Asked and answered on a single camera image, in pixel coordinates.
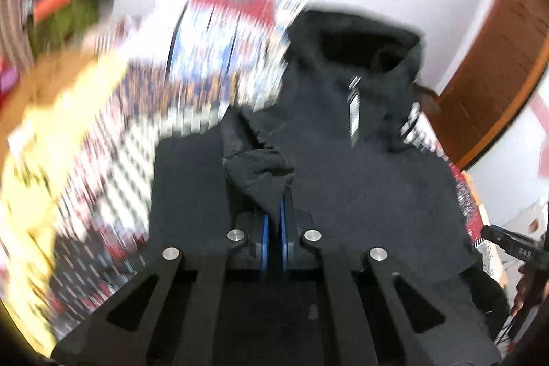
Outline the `person right hand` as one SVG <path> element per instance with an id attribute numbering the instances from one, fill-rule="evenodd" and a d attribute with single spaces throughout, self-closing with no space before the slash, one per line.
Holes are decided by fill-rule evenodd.
<path id="1" fill-rule="evenodd" d="M 511 316 L 514 317 L 524 305 L 525 299 L 529 293 L 529 289 L 532 287 L 532 283 L 535 276 L 535 271 L 529 265 L 523 264 L 518 272 L 521 274 L 521 278 L 516 285 L 516 294 L 513 306 L 511 307 Z"/>

